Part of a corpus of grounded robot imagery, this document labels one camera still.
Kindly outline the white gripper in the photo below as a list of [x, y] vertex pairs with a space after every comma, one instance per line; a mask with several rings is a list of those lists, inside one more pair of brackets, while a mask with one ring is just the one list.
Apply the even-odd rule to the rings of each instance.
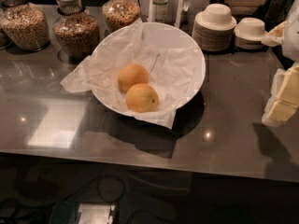
[[[268, 47], [282, 44], [283, 55], [298, 62], [299, 7], [287, 21], [283, 21], [266, 33], [261, 43]], [[262, 123], [270, 127], [279, 127], [299, 110], [299, 63], [294, 63], [288, 70], [278, 69], [276, 71], [270, 94], [264, 108]]]

